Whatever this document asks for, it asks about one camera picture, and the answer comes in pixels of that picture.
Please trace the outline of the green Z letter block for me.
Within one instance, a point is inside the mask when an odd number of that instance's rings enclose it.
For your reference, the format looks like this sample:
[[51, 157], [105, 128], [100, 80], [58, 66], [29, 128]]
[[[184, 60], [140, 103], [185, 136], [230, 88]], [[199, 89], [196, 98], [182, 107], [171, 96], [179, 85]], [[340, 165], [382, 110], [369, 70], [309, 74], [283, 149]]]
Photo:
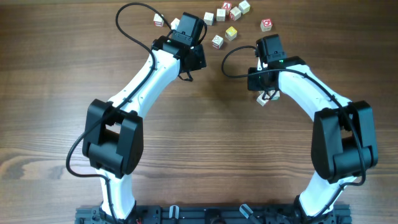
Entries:
[[280, 98], [279, 91], [271, 90], [268, 92], [268, 95], [270, 100], [278, 100]]

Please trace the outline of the green side animal block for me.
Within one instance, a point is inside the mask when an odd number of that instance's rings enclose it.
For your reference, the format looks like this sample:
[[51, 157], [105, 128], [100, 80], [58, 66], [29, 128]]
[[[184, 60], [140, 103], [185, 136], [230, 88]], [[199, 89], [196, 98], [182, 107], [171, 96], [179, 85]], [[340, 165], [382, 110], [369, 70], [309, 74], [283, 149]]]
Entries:
[[269, 101], [269, 95], [266, 91], [260, 91], [260, 95], [256, 100], [261, 106], [264, 106]]

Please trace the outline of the red side bird block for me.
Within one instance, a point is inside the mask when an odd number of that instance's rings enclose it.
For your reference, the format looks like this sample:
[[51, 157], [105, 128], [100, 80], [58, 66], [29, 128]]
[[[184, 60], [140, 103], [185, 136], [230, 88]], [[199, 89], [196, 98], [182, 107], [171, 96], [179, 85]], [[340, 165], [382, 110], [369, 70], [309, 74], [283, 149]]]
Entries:
[[212, 40], [212, 46], [216, 49], [220, 49], [223, 45], [224, 39], [219, 36], [219, 35], [215, 35], [213, 40]]

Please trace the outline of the yellow K letter block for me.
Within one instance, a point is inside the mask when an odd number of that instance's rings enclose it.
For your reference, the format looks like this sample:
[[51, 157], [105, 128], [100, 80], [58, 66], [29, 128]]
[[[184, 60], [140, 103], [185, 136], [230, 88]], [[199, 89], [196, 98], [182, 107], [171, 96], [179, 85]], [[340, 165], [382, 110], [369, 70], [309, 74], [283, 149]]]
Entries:
[[234, 39], [237, 37], [237, 34], [238, 34], [237, 30], [236, 30], [233, 26], [231, 26], [231, 27], [229, 27], [229, 28], [226, 30], [226, 32], [225, 32], [225, 37], [226, 37], [229, 41], [232, 41], [232, 40], [234, 40]]

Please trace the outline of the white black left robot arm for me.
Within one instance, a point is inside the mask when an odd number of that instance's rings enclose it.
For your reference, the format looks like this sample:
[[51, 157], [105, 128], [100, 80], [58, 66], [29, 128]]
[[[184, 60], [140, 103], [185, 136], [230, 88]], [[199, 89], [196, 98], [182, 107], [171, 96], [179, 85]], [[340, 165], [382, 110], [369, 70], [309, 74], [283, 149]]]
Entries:
[[108, 101], [94, 100], [88, 107], [82, 153], [101, 178], [101, 219], [126, 223], [136, 200], [132, 172], [143, 150], [143, 122], [163, 90], [181, 73], [206, 66], [201, 38], [174, 32], [152, 44], [149, 58], [137, 75]]

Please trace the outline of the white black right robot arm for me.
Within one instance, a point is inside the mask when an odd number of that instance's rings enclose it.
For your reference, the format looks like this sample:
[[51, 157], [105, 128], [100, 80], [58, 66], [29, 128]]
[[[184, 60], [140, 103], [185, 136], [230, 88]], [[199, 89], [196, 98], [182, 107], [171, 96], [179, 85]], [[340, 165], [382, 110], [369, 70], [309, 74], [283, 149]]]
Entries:
[[299, 57], [260, 61], [248, 70], [248, 88], [262, 90], [262, 102], [277, 92], [288, 95], [313, 122], [311, 160], [315, 172], [295, 199], [293, 220], [337, 220], [334, 204], [338, 197], [348, 186], [363, 185], [366, 171], [378, 162], [371, 106], [337, 94]]

